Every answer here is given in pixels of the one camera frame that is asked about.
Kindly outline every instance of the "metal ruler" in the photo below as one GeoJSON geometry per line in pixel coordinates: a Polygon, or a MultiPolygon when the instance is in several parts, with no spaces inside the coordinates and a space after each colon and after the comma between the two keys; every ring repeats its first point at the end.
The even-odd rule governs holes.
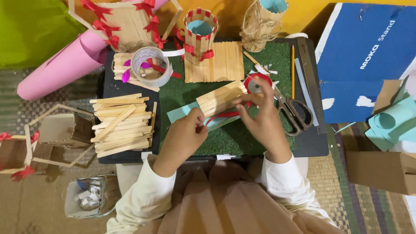
{"type": "Polygon", "coordinates": [[[318,85],[319,81],[315,77],[308,50],[308,45],[306,44],[306,39],[304,37],[298,37],[296,40],[297,45],[299,47],[300,61],[303,67],[306,86],[309,91],[309,96],[312,101],[313,109],[315,110],[316,118],[318,119],[319,125],[316,127],[316,129],[318,131],[318,134],[325,134],[327,132],[327,128],[325,126],[324,110],[322,108],[320,87],[318,85]]]}

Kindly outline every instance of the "artificial grass mat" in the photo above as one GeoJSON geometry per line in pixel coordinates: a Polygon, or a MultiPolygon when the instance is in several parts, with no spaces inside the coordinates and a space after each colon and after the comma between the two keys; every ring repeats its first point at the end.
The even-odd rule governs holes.
{"type": "MultiPolygon", "coordinates": [[[[174,50],[171,43],[166,43],[165,50],[174,50]]],[[[271,64],[270,70],[278,71],[278,75],[271,74],[272,81],[279,80],[277,87],[285,97],[291,96],[290,78],[290,48],[288,43],[267,42],[265,49],[258,53],[249,54],[262,65],[271,64]]],[[[244,74],[250,70],[256,71],[253,62],[244,56],[244,74]]],[[[209,82],[209,83],[188,83],[185,81],[184,62],[181,57],[169,58],[173,70],[182,74],[182,79],[171,78],[169,82],[162,86],[159,91],[161,105],[161,141],[166,137],[171,122],[167,112],[180,108],[184,105],[196,101],[196,98],[218,89],[229,82],[209,82]]],[[[249,114],[255,117],[258,113],[257,107],[250,107],[249,114]]],[[[286,118],[280,113],[283,127],[291,131],[291,126],[286,118]]],[[[286,136],[291,149],[294,149],[295,142],[293,137],[286,136]]],[[[207,140],[199,147],[194,155],[260,155],[265,151],[264,147],[251,135],[241,119],[226,124],[214,131],[209,132],[207,140]]]]}

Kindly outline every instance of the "yellow pencil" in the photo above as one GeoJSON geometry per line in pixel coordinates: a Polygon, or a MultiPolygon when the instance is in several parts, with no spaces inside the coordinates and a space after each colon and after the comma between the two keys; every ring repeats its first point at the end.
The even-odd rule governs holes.
{"type": "Polygon", "coordinates": [[[295,99],[295,47],[292,45],[292,99],[295,99]]]}

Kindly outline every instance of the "person's left hand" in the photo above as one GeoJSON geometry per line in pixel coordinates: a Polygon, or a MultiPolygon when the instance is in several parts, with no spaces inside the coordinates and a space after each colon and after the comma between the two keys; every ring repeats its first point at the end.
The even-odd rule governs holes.
{"type": "Polygon", "coordinates": [[[177,168],[202,145],[208,136],[204,113],[192,108],[189,114],[176,120],[169,128],[153,171],[161,177],[172,176],[177,168]]]}

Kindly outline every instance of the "scissors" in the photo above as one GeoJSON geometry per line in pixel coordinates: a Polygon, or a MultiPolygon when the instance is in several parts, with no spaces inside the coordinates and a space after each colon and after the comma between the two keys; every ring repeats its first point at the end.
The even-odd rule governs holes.
{"type": "Polygon", "coordinates": [[[303,102],[286,98],[282,95],[280,90],[275,86],[275,97],[278,100],[277,110],[280,112],[282,111],[285,115],[286,119],[289,121],[290,125],[292,126],[293,131],[292,132],[286,132],[286,135],[288,136],[297,136],[301,134],[303,131],[308,130],[313,125],[313,115],[310,109],[307,105],[305,105],[303,102]],[[295,107],[293,106],[293,103],[296,103],[299,105],[304,111],[306,118],[303,120],[300,117],[300,114],[297,112],[295,107]]]}

